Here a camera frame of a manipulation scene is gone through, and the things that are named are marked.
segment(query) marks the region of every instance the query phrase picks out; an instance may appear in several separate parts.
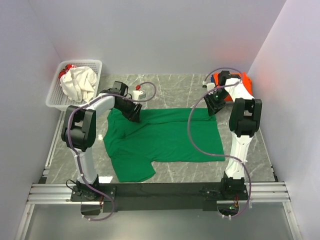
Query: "white laundry basket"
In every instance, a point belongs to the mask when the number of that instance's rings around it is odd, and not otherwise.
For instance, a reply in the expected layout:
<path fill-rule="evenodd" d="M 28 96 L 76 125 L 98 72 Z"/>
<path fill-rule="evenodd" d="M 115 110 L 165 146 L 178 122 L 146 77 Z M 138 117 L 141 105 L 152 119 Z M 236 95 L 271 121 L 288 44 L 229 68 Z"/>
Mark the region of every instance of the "white laundry basket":
<path fill-rule="evenodd" d="M 70 100 L 68 96 L 64 94 L 62 87 L 60 86 L 59 73 L 62 69 L 65 68 L 67 64 L 76 65 L 77 67 L 89 67 L 96 73 L 96 84 L 93 95 L 94 98 L 98 93 L 98 86 L 102 69 L 102 62 L 100 60 L 68 60 L 63 61 L 59 64 L 55 72 L 48 96 L 46 97 L 45 104 L 50 108 L 56 108 L 64 112 L 70 105 L 79 106 L 86 103 L 85 101 L 76 102 Z"/>

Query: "gray floor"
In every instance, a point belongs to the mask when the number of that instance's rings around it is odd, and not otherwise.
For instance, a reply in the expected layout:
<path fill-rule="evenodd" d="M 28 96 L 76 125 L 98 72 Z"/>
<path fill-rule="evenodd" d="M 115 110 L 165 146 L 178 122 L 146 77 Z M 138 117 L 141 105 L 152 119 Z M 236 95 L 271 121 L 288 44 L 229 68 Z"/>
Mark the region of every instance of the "gray floor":
<path fill-rule="evenodd" d="M 144 103 L 144 109 L 163 108 L 191 108 L 199 97 L 206 91 L 202 88 L 202 74 L 127 74 L 101 76 L 98 92 L 112 87 L 114 81 L 124 82 L 129 86 L 129 92 L 135 86 L 145 81 L 151 81 L 157 86 L 157 94 L 154 99 Z M 153 87 L 143 85 L 147 97 L 153 92 Z M 206 108 L 202 101 L 200 108 Z M 228 126 L 232 106 L 216 114 L 218 130 L 221 136 L 225 154 L 231 150 L 232 137 Z M 111 160 L 106 152 L 103 137 L 108 129 L 108 112 L 97 119 L 96 141 L 93 145 L 93 160 L 99 176 L 112 176 L 112 183 L 117 183 L 118 178 L 114 172 Z M 60 132 L 56 148 L 51 160 L 47 184 L 62 184 L 67 179 L 76 180 L 76 165 L 70 150 L 60 138 Z M 247 168 L 254 182 L 274 182 L 273 170 L 269 161 L 267 150 L 260 130 L 254 136 L 247 155 Z M 216 182 L 220 181 L 228 164 L 225 162 L 153 162 L 156 174 L 148 179 L 147 183 L 180 183 L 180 182 Z"/>
<path fill-rule="evenodd" d="M 253 203 L 252 206 L 231 221 L 221 219 L 217 212 L 196 209 L 119 211 L 107 220 L 89 222 L 81 218 L 78 205 L 36 205 L 25 239 L 293 239 L 282 203 Z"/>

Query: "green towel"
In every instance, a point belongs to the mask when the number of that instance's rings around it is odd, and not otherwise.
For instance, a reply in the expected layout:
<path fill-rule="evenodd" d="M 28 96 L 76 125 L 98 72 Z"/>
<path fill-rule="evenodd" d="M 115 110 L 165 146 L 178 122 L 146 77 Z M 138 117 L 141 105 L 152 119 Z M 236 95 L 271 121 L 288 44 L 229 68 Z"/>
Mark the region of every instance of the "green towel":
<path fill-rule="evenodd" d="M 108 116 L 104 146 L 119 182 L 142 182 L 156 172 L 151 162 L 224 161 L 198 152 L 190 143 L 187 123 L 190 108 L 145 109 L 140 123 L 127 120 L 113 109 Z M 191 120 L 191 135 L 202 150 L 223 154 L 216 117 L 206 108 L 196 108 Z"/>

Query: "red object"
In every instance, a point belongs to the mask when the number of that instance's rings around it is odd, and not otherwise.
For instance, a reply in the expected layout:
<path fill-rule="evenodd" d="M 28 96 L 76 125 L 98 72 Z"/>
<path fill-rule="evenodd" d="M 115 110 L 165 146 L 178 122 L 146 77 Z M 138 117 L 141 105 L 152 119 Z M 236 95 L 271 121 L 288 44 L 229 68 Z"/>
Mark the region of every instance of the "red object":
<path fill-rule="evenodd" d="M 214 78 L 214 83 L 217 87 L 219 87 L 219 80 L 218 80 L 218 72 L 213 74 L 213 78 Z M 233 75 L 239 75 L 241 76 L 240 73 L 231 73 Z M 242 73 L 242 83 L 245 87 L 245 89 L 252 95 L 252 82 L 251 79 L 247 76 L 247 74 L 245 72 Z M 226 102 L 232 102 L 232 98 L 230 95 L 228 95 L 225 99 Z"/>
<path fill-rule="evenodd" d="M 76 68 L 77 66 L 76 65 L 72 65 L 72 64 L 67 64 L 64 69 L 61 70 L 61 72 L 59 73 L 59 76 L 58 78 L 60 79 L 63 75 L 65 75 L 69 69 L 71 68 Z"/>

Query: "gray wall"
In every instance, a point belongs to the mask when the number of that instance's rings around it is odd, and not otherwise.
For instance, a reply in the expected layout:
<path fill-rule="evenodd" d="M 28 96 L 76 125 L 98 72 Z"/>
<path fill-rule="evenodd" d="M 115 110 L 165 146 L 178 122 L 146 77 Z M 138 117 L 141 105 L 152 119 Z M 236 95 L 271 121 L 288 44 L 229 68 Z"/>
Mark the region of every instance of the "gray wall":
<path fill-rule="evenodd" d="M 249 76 L 263 102 L 261 129 L 305 240 L 319 239 L 320 1 L 288 0 Z"/>
<path fill-rule="evenodd" d="M 27 1 L 0 1 L 0 239 L 16 235 L 59 112 L 45 105 L 60 58 Z"/>
<path fill-rule="evenodd" d="M 104 73 L 248 71 L 285 0 L 29 0 L 62 60 Z"/>

